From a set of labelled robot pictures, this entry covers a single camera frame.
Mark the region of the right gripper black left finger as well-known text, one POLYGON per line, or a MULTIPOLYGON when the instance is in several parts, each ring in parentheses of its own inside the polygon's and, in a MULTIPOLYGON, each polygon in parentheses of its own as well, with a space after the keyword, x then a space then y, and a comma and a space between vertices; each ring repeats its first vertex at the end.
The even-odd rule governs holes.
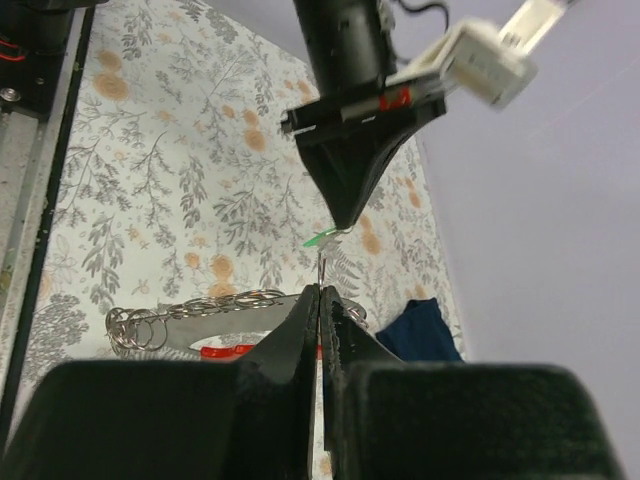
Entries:
POLYGON ((319 289, 230 362, 74 361, 40 382, 5 479, 307 479, 319 289))

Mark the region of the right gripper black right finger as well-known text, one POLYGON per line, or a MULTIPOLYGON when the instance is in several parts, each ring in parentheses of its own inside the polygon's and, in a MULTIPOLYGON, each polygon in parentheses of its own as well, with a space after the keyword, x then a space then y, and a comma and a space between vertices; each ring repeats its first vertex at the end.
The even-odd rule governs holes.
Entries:
POLYGON ((621 479, 584 385, 545 364, 405 362, 319 303, 325 447, 337 479, 621 479))

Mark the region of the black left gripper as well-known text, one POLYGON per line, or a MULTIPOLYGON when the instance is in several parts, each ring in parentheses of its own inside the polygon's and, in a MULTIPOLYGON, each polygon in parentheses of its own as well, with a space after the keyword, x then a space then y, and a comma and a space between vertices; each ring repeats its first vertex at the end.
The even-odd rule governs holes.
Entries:
POLYGON ((336 228, 354 226, 389 164, 421 124, 376 127, 369 133, 333 139, 309 130, 371 121, 382 113, 443 99, 445 94, 446 88, 437 79, 411 79, 388 86, 373 81, 284 112, 280 130, 298 134, 295 141, 301 160, 336 228))

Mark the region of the key with green tag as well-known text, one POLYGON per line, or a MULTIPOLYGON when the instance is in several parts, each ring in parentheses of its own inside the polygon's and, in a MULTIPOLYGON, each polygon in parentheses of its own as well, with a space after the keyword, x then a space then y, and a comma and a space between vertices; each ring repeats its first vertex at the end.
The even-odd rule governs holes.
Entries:
POLYGON ((348 235, 353 230, 352 227, 347 229, 338 229, 337 227, 331 227, 322 232, 317 233, 313 238, 307 240, 304 244, 304 248, 316 248, 321 251, 328 246, 331 242, 339 241, 342 236, 348 235))

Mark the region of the steel key holder red handle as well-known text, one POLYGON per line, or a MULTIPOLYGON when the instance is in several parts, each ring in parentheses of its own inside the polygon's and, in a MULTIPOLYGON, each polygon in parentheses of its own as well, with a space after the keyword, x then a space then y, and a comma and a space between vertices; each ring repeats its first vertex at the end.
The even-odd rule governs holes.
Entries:
POLYGON ((155 310, 114 307, 105 329, 121 358, 233 361, 259 343, 275 358, 322 350, 318 308, 289 323, 302 295, 277 289, 200 297, 155 310))

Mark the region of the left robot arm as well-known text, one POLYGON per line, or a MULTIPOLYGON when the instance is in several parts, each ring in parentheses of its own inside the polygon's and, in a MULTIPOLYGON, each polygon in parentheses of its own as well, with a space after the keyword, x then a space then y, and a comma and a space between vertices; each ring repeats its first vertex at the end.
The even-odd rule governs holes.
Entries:
POLYGON ((319 89, 287 111, 301 160, 339 230, 351 228, 400 147, 446 112, 432 74, 392 83, 391 27, 380 1, 298 1, 319 89))

